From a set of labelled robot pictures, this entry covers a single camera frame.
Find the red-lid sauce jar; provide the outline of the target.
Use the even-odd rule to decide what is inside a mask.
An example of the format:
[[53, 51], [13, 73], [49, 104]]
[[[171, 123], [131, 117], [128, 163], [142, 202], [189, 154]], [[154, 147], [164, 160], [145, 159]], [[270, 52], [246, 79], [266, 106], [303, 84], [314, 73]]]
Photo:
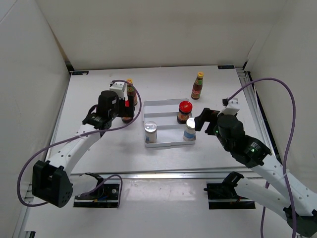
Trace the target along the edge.
[[177, 121], [179, 124], [185, 124], [187, 119], [190, 117], [193, 105], [189, 101], [182, 101], [179, 104], [179, 112], [177, 115]]
[[[131, 103], [129, 103], [128, 100], [125, 100], [125, 106], [129, 107]], [[123, 123], [130, 123], [132, 121], [133, 117], [122, 117], [121, 120]]]

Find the white silver-cap shaker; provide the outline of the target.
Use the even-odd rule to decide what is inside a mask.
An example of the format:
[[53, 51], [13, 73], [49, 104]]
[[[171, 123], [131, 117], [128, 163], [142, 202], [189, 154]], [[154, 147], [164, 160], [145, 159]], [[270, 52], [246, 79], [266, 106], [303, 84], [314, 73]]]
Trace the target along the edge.
[[195, 141], [196, 140], [195, 119], [194, 118], [187, 119], [187, 121], [185, 123], [183, 139], [185, 141]]
[[148, 121], [144, 125], [145, 142], [156, 143], [157, 141], [157, 124], [154, 121]]

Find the tall sauce bottle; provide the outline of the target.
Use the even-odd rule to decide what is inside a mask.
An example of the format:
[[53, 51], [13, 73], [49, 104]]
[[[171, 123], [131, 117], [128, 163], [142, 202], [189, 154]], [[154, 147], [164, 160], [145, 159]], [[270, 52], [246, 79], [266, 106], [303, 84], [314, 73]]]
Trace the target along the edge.
[[196, 80], [193, 84], [192, 92], [191, 92], [191, 98], [194, 100], [198, 100], [201, 95], [202, 87], [203, 87], [203, 72], [198, 72]]
[[137, 94], [135, 90], [132, 88], [133, 80], [131, 78], [127, 79], [127, 97], [133, 97], [133, 105], [136, 106], [138, 104]]

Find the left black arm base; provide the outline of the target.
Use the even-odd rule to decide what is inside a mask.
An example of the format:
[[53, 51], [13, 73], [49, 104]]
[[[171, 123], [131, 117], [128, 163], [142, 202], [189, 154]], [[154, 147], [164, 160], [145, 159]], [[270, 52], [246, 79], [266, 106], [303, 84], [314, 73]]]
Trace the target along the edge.
[[119, 208], [123, 188], [123, 179], [114, 174], [107, 178], [94, 173], [85, 173], [96, 180], [97, 189], [78, 194], [74, 198], [74, 208]]

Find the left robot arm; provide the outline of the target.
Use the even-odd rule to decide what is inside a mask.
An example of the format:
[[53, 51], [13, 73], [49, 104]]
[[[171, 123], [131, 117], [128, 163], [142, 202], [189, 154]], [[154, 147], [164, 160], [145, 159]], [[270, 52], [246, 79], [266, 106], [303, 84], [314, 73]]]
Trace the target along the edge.
[[102, 91], [98, 103], [90, 108], [76, 135], [62, 141], [64, 146], [46, 162], [34, 164], [32, 194], [58, 208], [74, 196], [101, 197], [104, 178], [94, 173], [71, 177], [71, 173], [88, 149], [106, 132], [113, 131], [111, 124], [115, 118], [133, 116], [133, 97], [126, 98], [124, 90]]

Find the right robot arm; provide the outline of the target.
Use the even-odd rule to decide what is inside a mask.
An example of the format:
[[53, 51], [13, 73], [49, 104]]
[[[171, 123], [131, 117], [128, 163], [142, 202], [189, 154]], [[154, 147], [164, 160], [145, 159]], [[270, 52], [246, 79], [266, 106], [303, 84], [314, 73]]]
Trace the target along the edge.
[[260, 140], [248, 136], [241, 121], [234, 115], [225, 115], [208, 108], [195, 117], [195, 130], [205, 131], [220, 141], [224, 150], [239, 163], [263, 177], [276, 191], [261, 187], [237, 172], [231, 172], [223, 181], [223, 194], [236, 195], [255, 201], [284, 219], [296, 233], [312, 237], [317, 233], [317, 195], [304, 186], [271, 154]]

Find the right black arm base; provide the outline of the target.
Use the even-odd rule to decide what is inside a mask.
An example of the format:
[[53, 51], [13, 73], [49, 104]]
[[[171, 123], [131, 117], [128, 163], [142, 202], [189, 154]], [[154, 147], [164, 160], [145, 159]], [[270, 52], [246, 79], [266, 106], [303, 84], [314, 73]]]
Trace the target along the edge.
[[210, 210], [255, 209], [255, 202], [237, 194], [235, 188], [244, 176], [231, 172], [221, 183], [207, 183], [204, 191]]

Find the white divided organizer tray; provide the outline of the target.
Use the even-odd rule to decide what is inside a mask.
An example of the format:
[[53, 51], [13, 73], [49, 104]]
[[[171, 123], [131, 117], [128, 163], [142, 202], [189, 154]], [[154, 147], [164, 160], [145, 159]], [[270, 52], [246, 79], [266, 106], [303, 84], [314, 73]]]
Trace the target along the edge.
[[153, 121], [157, 125], [157, 140], [155, 143], [145, 142], [147, 148], [195, 144], [194, 140], [184, 140], [186, 125], [177, 121], [179, 104], [183, 101], [188, 101], [188, 98], [152, 100], [143, 103], [143, 122]]

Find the left black corner label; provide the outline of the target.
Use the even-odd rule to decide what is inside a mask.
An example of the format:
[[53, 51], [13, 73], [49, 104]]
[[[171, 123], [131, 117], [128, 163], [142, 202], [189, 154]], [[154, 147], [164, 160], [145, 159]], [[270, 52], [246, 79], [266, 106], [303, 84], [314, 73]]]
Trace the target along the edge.
[[73, 71], [71, 75], [88, 75], [89, 71]]

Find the black corner label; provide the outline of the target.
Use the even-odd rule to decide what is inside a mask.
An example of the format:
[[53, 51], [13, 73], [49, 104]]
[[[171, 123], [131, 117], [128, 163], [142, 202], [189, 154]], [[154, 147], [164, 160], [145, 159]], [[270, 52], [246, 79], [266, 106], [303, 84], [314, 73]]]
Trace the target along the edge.
[[71, 75], [88, 75], [89, 71], [73, 71]]
[[218, 65], [218, 69], [223, 70], [223, 69], [235, 69], [235, 66], [233, 65]]

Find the right black corner label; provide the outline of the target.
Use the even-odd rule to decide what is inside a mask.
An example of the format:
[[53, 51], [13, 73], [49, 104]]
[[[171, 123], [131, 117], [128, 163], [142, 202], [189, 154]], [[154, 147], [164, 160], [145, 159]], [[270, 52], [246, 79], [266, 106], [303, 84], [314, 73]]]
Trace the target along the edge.
[[223, 69], [235, 69], [235, 66], [233, 65], [218, 65], [218, 69], [223, 70]]

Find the aluminium frame rail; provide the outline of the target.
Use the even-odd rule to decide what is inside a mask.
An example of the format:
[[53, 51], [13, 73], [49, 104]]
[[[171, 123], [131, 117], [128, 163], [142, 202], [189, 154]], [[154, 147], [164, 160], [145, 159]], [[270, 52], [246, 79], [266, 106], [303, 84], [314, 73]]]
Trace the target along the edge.
[[118, 174], [123, 179], [215, 179], [220, 180], [230, 172], [238, 172], [248, 179], [263, 179], [262, 176], [250, 169], [243, 167], [229, 168], [200, 168], [200, 169], [174, 169], [174, 170], [152, 170], [152, 171], [121, 171], [121, 172], [98, 172], [97, 174], [106, 178]]

